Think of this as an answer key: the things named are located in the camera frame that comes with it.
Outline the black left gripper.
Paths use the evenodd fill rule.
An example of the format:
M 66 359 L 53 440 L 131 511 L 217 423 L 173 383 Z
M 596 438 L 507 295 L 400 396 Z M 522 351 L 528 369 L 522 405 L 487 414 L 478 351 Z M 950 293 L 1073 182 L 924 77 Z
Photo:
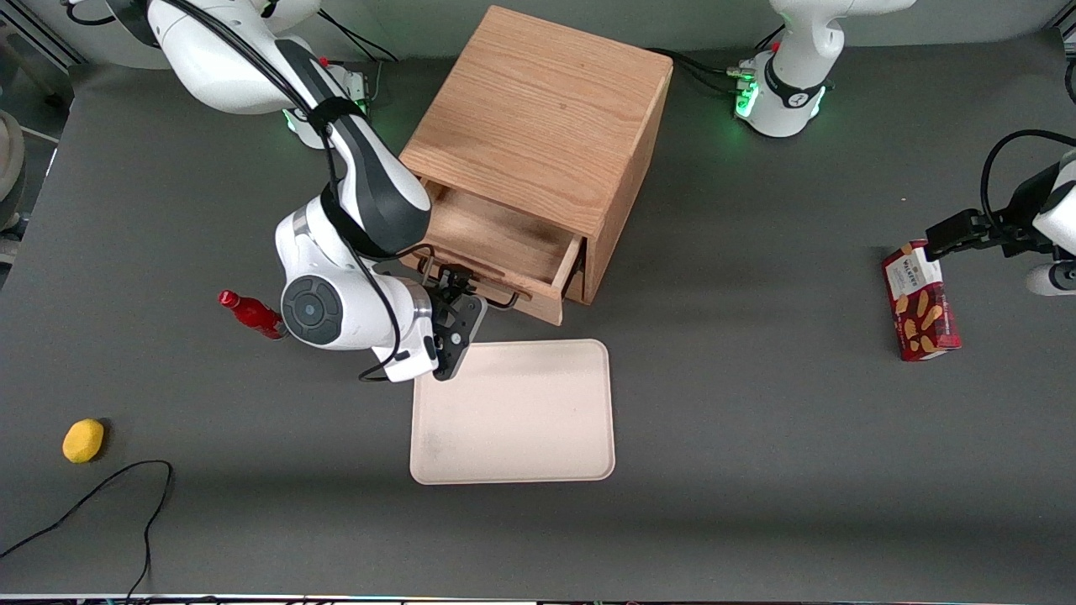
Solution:
M 999 227 L 990 214 L 981 210 L 969 210 L 968 214 L 954 214 L 926 229 L 926 253 L 949 253 L 965 244 L 971 247 L 1002 245 L 1004 255 L 1036 252 L 1056 255 L 1056 245 L 1049 236 L 1033 226 L 1034 219 L 1042 212 L 1052 212 L 1062 201 L 1062 193 L 1054 192 L 1060 172 L 1058 164 L 1042 169 L 1013 191 L 1010 203 L 994 215 Z

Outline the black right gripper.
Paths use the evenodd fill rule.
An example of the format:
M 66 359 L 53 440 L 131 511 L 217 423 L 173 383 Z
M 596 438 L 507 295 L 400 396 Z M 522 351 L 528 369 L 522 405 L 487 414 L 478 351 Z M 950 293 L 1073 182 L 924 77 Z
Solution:
M 476 294 L 473 272 L 466 267 L 439 267 L 427 276 L 425 290 L 433 302 L 433 333 L 439 365 L 433 372 L 447 381 L 461 370 L 462 358 L 473 342 L 489 311 L 489 300 Z

